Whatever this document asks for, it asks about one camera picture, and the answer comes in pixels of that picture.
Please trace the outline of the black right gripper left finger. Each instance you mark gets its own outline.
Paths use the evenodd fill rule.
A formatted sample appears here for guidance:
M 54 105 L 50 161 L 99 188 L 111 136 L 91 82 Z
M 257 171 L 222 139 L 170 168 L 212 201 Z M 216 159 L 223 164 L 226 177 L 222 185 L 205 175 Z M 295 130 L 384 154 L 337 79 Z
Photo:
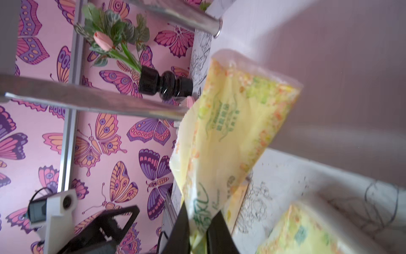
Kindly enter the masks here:
M 177 220 L 172 228 L 170 236 L 167 237 L 165 244 L 162 243 L 161 237 L 161 253 L 162 254 L 190 254 L 190 231 L 188 213 L 185 204 L 183 203 L 178 214 Z

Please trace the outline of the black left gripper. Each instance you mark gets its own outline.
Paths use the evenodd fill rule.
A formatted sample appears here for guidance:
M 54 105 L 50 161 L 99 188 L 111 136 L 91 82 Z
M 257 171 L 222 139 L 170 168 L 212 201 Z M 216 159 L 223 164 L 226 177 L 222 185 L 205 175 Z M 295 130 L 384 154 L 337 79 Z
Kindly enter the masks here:
M 74 237 L 58 251 L 60 254 L 114 254 L 117 246 L 133 225 L 140 209 L 133 205 L 104 210 L 75 226 Z M 124 227 L 119 227 L 116 216 L 130 215 Z

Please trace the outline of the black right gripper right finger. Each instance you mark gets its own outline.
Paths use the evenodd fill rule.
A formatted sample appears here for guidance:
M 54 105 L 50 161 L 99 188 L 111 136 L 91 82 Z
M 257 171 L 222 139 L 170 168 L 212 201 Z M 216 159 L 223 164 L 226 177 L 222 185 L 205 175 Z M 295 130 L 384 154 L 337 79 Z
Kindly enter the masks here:
M 239 254 L 221 211 L 212 219 L 206 236 L 209 254 Z

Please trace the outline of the yellow green tissue pack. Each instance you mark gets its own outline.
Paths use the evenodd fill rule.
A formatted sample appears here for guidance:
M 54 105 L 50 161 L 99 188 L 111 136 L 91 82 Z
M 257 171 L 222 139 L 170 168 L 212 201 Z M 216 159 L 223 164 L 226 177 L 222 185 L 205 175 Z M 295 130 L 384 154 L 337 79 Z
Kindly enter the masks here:
M 292 203 L 257 254 L 385 254 L 325 202 Z
M 234 50 L 212 55 L 204 90 L 181 121 L 170 158 L 193 254 L 207 252 L 215 216 L 272 142 L 301 90 L 297 80 Z

